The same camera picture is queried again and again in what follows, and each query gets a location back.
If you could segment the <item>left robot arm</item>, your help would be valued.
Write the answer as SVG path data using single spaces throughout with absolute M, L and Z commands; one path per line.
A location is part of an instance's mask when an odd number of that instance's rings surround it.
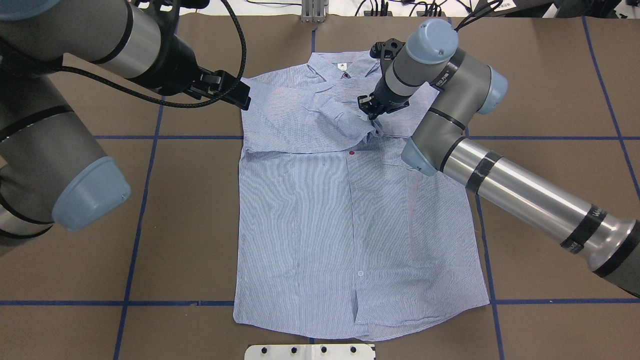
M 130 198 L 116 162 L 50 75 L 84 76 L 149 103 L 199 109 L 224 101 L 246 111 L 247 46 L 239 19 L 237 75 L 205 69 L 176 35 L 182 8 L 207 0 L 1 2 L 1 254 L 58 224 L 80 231 Z

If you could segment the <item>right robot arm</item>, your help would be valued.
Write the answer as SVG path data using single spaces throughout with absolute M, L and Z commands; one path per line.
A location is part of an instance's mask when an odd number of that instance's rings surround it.
M 369 55 L 380 61 L 381 79 L 358 97 L 358 107 L 371 121 L 409 107 L 422 86 L 438 92 L 403 148 L 403 162 L 426 176 L 445 174 L 583 258 L 595 275 L 639 296 L 637 219 L 608 214 L 466 136 L 475 114 L 500 104 L 508 81 L 460 47 L 458 27 L 430 17 L 407 41 L 379 41 Z

